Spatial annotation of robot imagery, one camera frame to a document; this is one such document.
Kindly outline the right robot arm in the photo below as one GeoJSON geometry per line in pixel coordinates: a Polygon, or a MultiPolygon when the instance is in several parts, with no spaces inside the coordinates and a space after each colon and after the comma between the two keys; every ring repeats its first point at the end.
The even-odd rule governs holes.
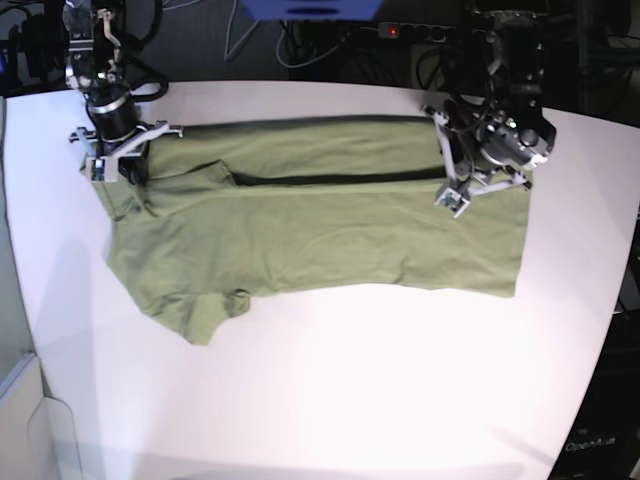
{"type": "Polygon", "coordinates": [[[166,121],[142,120],[140,105],[162,98],[168,79],[137,57],[155,38],[163,18],[161,1],[153,3],[148,32],[141,38],[126,31],[124,1],[66,1],[62,20],[68,33],[66,84],[84,98],[93,128],[78,127],[71,143],[85,150],[84,173],[92,183],[121,178],[134,186],[148,180],[151,142],[183,135],[166,121]]]}

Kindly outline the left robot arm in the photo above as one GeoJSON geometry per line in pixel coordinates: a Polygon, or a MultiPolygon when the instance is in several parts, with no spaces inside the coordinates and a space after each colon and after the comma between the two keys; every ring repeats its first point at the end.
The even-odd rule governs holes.
{"type": "Polygon", "coordinates": [[[475,197],[531,189],[526,174],[548,160],[556,138],[542,111],[544,46],[537,21],[548,14],[547,2],[473,1],[469,9],[491,23],[479,44],[486,61],[484,98],[474,104],[452,84],[441,109],[423,108],[434,123],[446,174],[435,202],[455,215],[475,197]]]}

